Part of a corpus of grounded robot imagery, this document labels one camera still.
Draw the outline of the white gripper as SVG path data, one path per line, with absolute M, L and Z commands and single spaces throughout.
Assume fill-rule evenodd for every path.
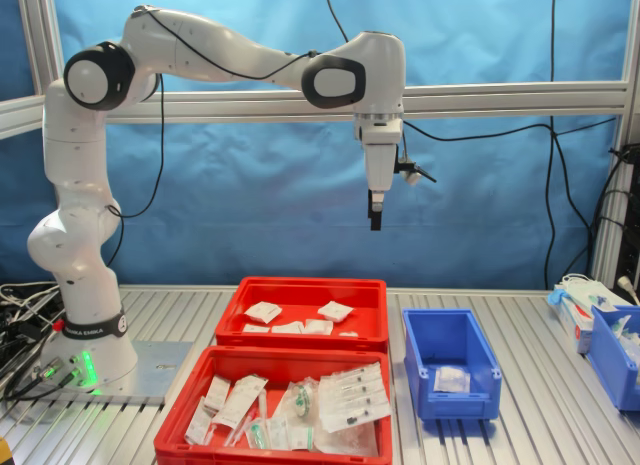
M 370 229 L 379 231 L 382 223 L 384 193 L 392 184 L 396 147 L 402 138 L 402 119 L 365 120 L 354 122 L 355 137 L 364 150 L 364 163 L 368 183 L 368 218 Z

